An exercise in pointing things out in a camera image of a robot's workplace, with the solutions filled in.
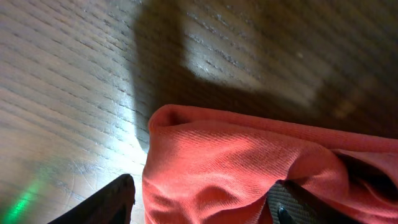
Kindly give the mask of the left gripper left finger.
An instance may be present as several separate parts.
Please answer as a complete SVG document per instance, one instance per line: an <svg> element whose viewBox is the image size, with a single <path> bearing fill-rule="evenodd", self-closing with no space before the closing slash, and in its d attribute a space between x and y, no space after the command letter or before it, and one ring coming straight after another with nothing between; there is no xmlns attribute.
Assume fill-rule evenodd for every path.
<svg viewBox="0 0 398 224"><path fill-rule="evenodd" d="M120 175L49 224L129 224L135 193L132 176Z"/></svg>

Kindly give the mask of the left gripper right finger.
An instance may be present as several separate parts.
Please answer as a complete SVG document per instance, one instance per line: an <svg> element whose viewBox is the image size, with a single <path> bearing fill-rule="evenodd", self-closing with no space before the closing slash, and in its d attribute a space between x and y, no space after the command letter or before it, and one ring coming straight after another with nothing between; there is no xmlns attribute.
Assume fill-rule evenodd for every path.
<svg viewBox="0 0 398 224"><path fill-rule="evenodd" d="M278 180L267 192L272 222L276 224L355 224L358 221L340 213L290 180Z"/></svg>

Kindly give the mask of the orange soccer t-shirt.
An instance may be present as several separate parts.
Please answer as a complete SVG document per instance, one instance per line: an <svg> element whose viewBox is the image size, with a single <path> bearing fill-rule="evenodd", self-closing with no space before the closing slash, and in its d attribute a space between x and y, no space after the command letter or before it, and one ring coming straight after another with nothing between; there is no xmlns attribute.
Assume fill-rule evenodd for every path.
<svg viewBox="0 0 398 224"><path fill-rule="evenodd" d="M270 223L278 180L360 222L397 222L395 139L179 105L158 109L149 133L147 223Z"/></svg>

